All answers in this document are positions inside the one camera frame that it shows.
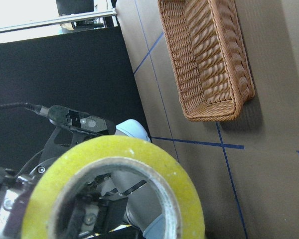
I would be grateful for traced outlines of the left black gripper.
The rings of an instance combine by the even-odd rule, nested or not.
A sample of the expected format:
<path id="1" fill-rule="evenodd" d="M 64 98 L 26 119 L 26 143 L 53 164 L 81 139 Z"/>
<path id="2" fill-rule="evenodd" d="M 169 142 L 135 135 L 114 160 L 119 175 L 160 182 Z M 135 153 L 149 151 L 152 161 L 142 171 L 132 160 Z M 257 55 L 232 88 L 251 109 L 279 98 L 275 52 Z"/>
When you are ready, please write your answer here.
<path id="1" fill-rule="evenodd" d="M 56 144 L 61 129 L 55 129 L 44 149 L 34 155 L 19 172 L 0 167 L 0 239 L 19 239 L 23 217 L 30 196 L 47 169 L 66 151 L 99 136 L 74 132 L 71 144 Z M 97 186 L 107 174 L 86 183 L 81 192 L 61 204 L 56 221 L 58 239 L 82 239 L 94 234 L 106 234 L 123 222 L 128 198 L 117 189 L 101 196 Z"/>

